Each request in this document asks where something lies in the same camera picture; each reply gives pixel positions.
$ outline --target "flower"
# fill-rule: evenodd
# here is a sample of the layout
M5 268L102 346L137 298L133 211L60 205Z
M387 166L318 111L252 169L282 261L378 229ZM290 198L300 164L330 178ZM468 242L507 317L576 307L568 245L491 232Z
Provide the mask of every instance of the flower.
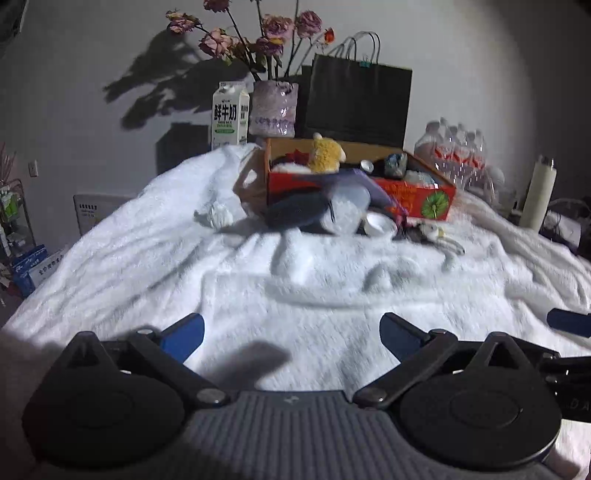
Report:
M224 12L230 6L230 0L203 0L203 8L212 12Z
M324 31L324 45L330 45L335 41L335 31L332 28L328 28Z
M170 20L168 29L174 33L190 32L195 25L201 25L201 22L194 15L182 14L177 10L168 10L166 18Z
M294 29L294 23L291 18L267 14L263 17L262 29L267 38L289 38Z
M263 54L265 57L273 55L282 55L283 40L280 38L258 38L256 43L252 46L253 50Z
M312 10L306 10L295 19L295 27L300 38L310 38L322 29L322 20Z
M168 18L170 21L180 20L182 17L183 14L178 10L168 10L166 12L166 18Z
M225 30L214 28L201 39L199 48L210 57L221 59L233 45L233 38Z

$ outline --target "blue box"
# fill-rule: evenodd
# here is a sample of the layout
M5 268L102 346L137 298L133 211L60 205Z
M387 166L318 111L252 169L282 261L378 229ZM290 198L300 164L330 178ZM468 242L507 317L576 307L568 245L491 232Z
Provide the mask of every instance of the blue box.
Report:
M47 256L45 245L39 245L30 252L11 261L12 281L21 291L23 297L27 298L35 291L35 285L29 276L29 270L45 260Z

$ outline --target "white blanket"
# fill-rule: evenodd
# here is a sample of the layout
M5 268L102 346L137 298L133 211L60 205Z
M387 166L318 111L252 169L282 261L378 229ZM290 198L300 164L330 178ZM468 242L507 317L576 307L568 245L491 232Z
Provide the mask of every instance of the white blanket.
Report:
M225 147L156 178L74 245L1 330L0 431L14 452L30 460L22 409L80 330L120 338L197 311L206 336L186 365L221 387L347 394L397 364L379 340L384 312L461 339L502 330L563 356L591 354L544 321L553 307L591 310L590 270L564 247L466 194L445 224L463 257L407 241L264 233L235 194L250 191L242 181L253 148ZM237 221L225 233L203 222L214 201ZM558 449L578 467L562 473L574 476L589 460L591 429L563 423Z

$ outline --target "small toy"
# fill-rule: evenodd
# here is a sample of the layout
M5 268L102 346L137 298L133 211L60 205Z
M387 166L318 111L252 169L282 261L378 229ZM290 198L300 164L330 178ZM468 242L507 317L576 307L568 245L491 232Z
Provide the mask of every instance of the small toy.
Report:
M432 244L435 247L450 251L456 255L464 255L466 250L464 247L449 238L442 228L432 223L418 223L414 226L406 226L404 229L404 236L410 241L419 244Z
M313 173L335 173L339 171L341 162L346 160L343 148L332 138L322 138L314 134L314 148L310 153L308 167Z
M400 180L406 173L407 164L408 156L404 152L388 155L384 163L384 176Z

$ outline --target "plush toy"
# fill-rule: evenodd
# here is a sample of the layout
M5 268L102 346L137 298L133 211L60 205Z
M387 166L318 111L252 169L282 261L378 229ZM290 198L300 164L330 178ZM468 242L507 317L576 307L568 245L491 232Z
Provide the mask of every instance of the plush toy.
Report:
M343 148L332 138L322 138L314 134L314 147L310 152L308 167L313 173L334 173L339 171L340 163L346 160Z

